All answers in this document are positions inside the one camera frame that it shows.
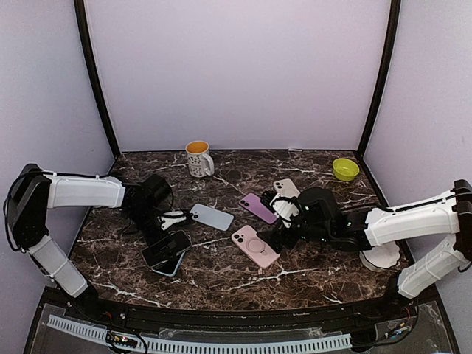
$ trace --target yellow bowl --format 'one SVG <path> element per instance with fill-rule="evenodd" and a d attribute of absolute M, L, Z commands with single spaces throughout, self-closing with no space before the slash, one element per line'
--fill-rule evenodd
<path fill-rule="evenodd" d="M 333 161 L 334 176 L 339 181 L 352 181 L 359 174 L 359 166 L 349 159 L 336 159 Z"/>

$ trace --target black smartphone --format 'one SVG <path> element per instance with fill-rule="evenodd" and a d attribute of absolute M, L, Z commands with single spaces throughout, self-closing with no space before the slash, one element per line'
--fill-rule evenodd
<path fill-rule="evenodd" d="M 183 231 L 177 231 L 141 251 L 149 268 L 159 269 L 170 261 L 178 261 L 179 256 L 190 249 L 192 243 Z"/>

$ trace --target white wall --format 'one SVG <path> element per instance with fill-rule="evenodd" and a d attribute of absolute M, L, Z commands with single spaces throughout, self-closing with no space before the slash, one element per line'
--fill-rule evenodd
<path fill-rule="evenodd" d="M 0 195 L 28 162 L 104 173 L 112 155 L 86 74 L 74 2 L 0 1 Z M 51 235 L 70 249 L 84 209 L 52 210 Z M 0 228 L 0 351 L 23 347 L 45 284 Z"/>
<path fill-rule="evenodd" d="M 472 183 L 472 3 L 403 1 L 383 102 L 367 150 L 391 205 Z M 443 236 L 409 242 L 422 257 Z M 472 271 L 437 283 L 462 353 L 472 353 Z"/>
<path fill-rule="evenodd" d="M 86 3 L 122 150 L 357 148 L 389 0 Z"/>

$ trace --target mug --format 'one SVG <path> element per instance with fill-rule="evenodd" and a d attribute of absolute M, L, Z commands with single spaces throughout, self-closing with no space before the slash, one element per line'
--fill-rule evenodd
<path fill-rule="evenodd" d="M 194 177 L 211 176 L 215 173 L 215 164 L 209 155 L 207 142 L 191 142 L 185 147 L 190 175 Z"/>

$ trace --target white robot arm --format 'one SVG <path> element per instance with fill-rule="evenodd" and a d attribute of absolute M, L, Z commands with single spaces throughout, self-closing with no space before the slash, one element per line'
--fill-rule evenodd
<path fill-rule="evenodd" d="M 122 208 L 142 231 L 148 247 L 163 240 L 160 244 L 164 246 L 172 243 L 173 247 L 162 255 L 171 259 L 178 253 L 178 245 L 174 246 L 173 236 L 165 230 L 191 221 L 191 217 L 185 211 L 156 214 L 154 207 L 169 193 L 170 186 L 157 175 L 136 184 L 112 176 L 58 174 L 28 164 L 13 182 L 4 203 L 5 232 L 13 251 L 29 254 L 68 295 L 90 298 L 96 296 L 93 287 L 49 235 L 46 211 L 58 207 Z"/>
<path fill-rule="evenodd" d="M 447 273 L 472 261 L 471 201 L 472 187 L 460 180 L 452 190 L 417 203 L 343 212 L 331 191 L 314 187 L 298 198 L 273 196 L 268 207 L 282 222 L 265 239 L 278 252 L 283 246 L 293 247 L 299 238 L 329 243 L 342 251 L 368 251 L 398 240 L 447 234 L 425 257 L 395 275 L 398 294 L 414 299 Z"/>

